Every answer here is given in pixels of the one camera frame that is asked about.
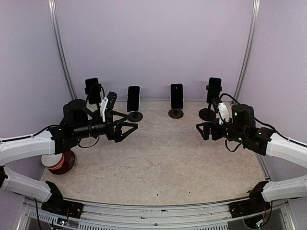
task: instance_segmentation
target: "metal frame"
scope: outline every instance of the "metal frame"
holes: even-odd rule
[[[265,162],[264,162],[263,157],[260,156],[260,155],[257,154],[257,153],[254,153],[254,154],[255,154],[255,156],[256,156],[256,158],[257,158],[257,160],[258,160],[258,163],[259,163],[259,166],[260,166],[260,168],[261,168],[261,170],[262,170],[262,172],[263,172],[264,178],[265,178],[266,180],[271,180],[270,175],[269,175],[268,168],[267,168],[267,166],[266,166],[266,164],[265,164]]]
[[[83,214],[80,219],[70,218],[70,226],[66,229],[74,230],[148,230],[148,229],[170,229],[170,230],[195,230],[195,229],[227,229],[228,222],[243,218],[249,218],[258,214],[231,218],[228,204],[231,201],[183,205],[183,206],[129,206],[109,205],[95,202],[85,202]],[[274,202],[273,209],[281,209],[284,214],[284,223],[287,230],[295,230],[291,224],[292,218],[286,206],[287,200]],[[40,209],[40,220],[51,224],[63,216],[45,212]],[[35,203],[31,199],[24,201],[23,214],[16,230],[24,230],[29,218],[36,218]]]
[[[253,41],[254,41],[255,32],[256,32],[259,9],[260,9],[260,0],[254,0],[253,12],[252,12],[252,17],[251,17],[250,26],[249,26],[248,42],[247,42],[246,49],[245,49],[245,54],[243,58],[239,80],[238,80],[236,91],[234,94],[234,98],[237,100],[242,91],[244,79],[246,76],[246,71],[248,68],[249,58],[250,58],[250,54],[252,51]]]
[[[64,77],[65,77],[65,82],[70,94],[70,97],[72,100],[77,99],[76,92],[74,90],[71,77],[68,71],[68,66],[64,54],[64,49],[63,49],[63,44],[61,40],[61,34],[59,30],[59,21],[58,21],[58,15],[57,15],[57,8],[56,8],[56,2],[55,0],[48,0],[48,5],[49,5],[49,12],[50,12],[50,18],[51,18],[51,23],[53,27],[53,33],[55,36],[56,44],[57,44],[57,50],[58,50],[58,55],[59,59],[61,61]]]

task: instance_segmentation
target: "beige speckled surface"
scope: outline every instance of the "beige speckled surface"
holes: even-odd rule
[[[228,152],[224,140],[204,141],[195,125],[202,102],[185,102],[184,116],[168,116],[170,102],[141,102],[144,119],[121,143],[105,136],[89,149],[73,148],[77,162],[65,175],[44,171],[64,197],[112,204],[183,205],[247,196],[264,180],[253,152]],[[125,103],[116,103],[125,112]],[[91,145],[93,139],[83,140]]]

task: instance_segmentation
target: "vertical metal pole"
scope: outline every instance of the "vertical metal pole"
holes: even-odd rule
[[[245,54],[244,54],[244,59],[243,59],[242,67],[241,67],[239,81],[237,83],[236,91],[234,94],[234,98],[236,100],[239,99],[240,93],[242,91],[244,79],[246,76],[249,58],[250,58],[250,54],[251,54],[251,50],[253,46],[253,40],[254,40],[254,36],[256,32],[259,9],[260,9],[260,0],[254,0],[253,12],[252,12],[252,17],[251,17],[250,26],[249,26],[248,42],[247,42],[246,49],[245,49]]]
[[[64,49],[62,45],[62,40],[61,40],[61,34],[59,30],[59,22],[58,22],[58,16],[57,16],[57,8],[56,8],[56,3],[55,0],[48,0],[48,5],[49,5],[49,12],[50,12],[50,18],[51,18],[51,23],[53,27],[53,33],[55,36],[57,48],[58,48],[58,55],[61,61],[64,77],[65,77],[65,82],[69,91],[69,94],[71,96],[71,99],[74,100],[76,99],[76,92],[74,90],[72,81],[71,81],[71,76],[68,71],[67,67],[67,62],[64,54]]]

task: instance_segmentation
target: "black cable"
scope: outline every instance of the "black cable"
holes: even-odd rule
[[[82,148],[82,149],[87,149],[87,148],[90,148],[90,147],[95,146],[95,145],[98,143],[99,139],[100,139],[100,136],[98,136],[97,141],[96,141],[93,145],[91,145],[91,146],[81,146],[81,145],[80,145],[81,140],[80,140],[80,141],[78,142],[78,146],[79,146],[80,148]]]
[[[246,135],[246,129],[248,128],[247,125],[243,126],[243,136],[244,138],[246,138],[247,140],[250,140],[249,137]]]
[[[228,96],[228,97],[230,97],[235,103],[240,104],[233,96],[231,96],[230,94],[227,94],[227,93],[222,93],[221,96],[220,96],[220,100],[221,100],[221,98],[222,98],[223,96]],[[292,143],[295,143],[295,144],[297,144],[297,145],[300,145],[300,146],[303,146],[303,147],[307,148],[307,145],[302,144],[302,143],[300,143],[300,142],[297,142],[297,141],[295,141],[295,140],[291,140],[291,139],[287,138],[286,136],[282,135],[280,132],[278,132],[278,131],[276,130],[276,128],[275,128],[274,126],[272,126],[272,125],[270,125],[270,124],[267,124],[267,123],[264,123],[264,122],[258,120],[257,118],[255,118],[255,121],[257,121],[258,123],[262,124],[263,126],[267,126],[267,127],[271,128],[272,131],[273,131],[274,133],[277,133],[279,136],[281,136],[282,138],[286,139],[287,141],[290,141],[290,142],[292,142]]]
[[[34,198],[34,201],[35,201],[35,206],[36,206],[36,216],[37,216],[38,226],[39,226],[39,229],[40,229],[40,230],[42,230],[42,226],[40,225],[40,221],[39,221],[38,207],[37,207],[37,200]]]
[[[240,104],[233,96],[231,96],[230,94],[227,94],[227,93],[225,93],[225,92],[221,94],[220,100],[222,99],[223,96],[228,96],[228,97],[230,97],[235,103]]]
[[[265,222],[263,222],[263,224],[262,225],[260,225],[259,227],[258,226],[256,226],[256,227],[254,227],[254,228],[251,228],[251,227],[248,227],[246,224],[245,224],[245,220],[246,219],[250,219],[250,218],[253,218],[253,217],[257,217],[257,216],[253,216],[253,217],[250,217],[250,218],[246,218],[246,219],[243,219],[243,222],[244,222],[244,224],[245,224],[245,226],[248,228],[248,229],[252,229],[252,230],[259,230],[260,228],[262,228],[263,226],[265,226],[268,222],[269,222],[269,220],[270,220],[270,218],[271,218],[271,215],[272,215],[272,209],[273,209],[273,201],[271,202],[271,209],[270,209],[270,213],[269,213],[269,217],[265,220]]]
[[[46,129],[49,129],[49,128],[55,127],[55,126],[57,126],[57,125],[50,125],[50,126],[47,126],[47,127],[43,128],[42,130],[40,130],[37,133],[34,133],[32,135],[28,135],[28,136],[24,136],[24,137],[19,137],[19,138],[6,139],[6,140],[2,140],[2,142],[22,140],[22,139],[27,139],[27,138],[35,137],[35,136],[39,135],[40,133],[42,133],[43,131],[45,131]]]
[[[239,146],[241,145],[241,143],[240,143],[240,144],[238,144],[238,145],[235,147],[234,150],[230,150],[229,147],[228,147],[227,141],[228,141],[228,139],[225,139],[225,146],[226,146],[226,149],[227,149],[228,151],[230,151],[230,152],[235,152],[235,151],[237,151],[237,149],[238,149]]]
[[[220,113],[220,110],[219,110],[218,114],[219,114],[219,116],[220,116],[221,121],[224,123],[224,120],[223,120],[223,118],[222,118],[222,115],[221,115],[221,113]]]
[[[270,218],[271,218],[271,215],[272,215],[272,211],[273,211],[273,201],[271,202],[271,209],[270,209],[270,213],[269,213],[269,217],[266,219],[266,221],[264,222],[264,224],[262,224],[260,227],[262,228],[263,226],[265,226],[268,222],[269,222],[269,220],[270,220]]]

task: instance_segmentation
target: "smartphone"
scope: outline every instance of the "smartphone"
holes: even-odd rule
[[[183,109],[183,85],[171,84],[172,109]]]
[[[220,96],[222,85],[222,79],[220,78],[209,78],[208,93],[207,93],[207,103],[211,104],[214,98]]]
[[[101,103],[100,86],[98,78],[90,78],[85,80],[85,94],[88,95],[89,104]]]
[[[129,86],[127,93],[127,112],[138,112],[140,109],[141,88]]]

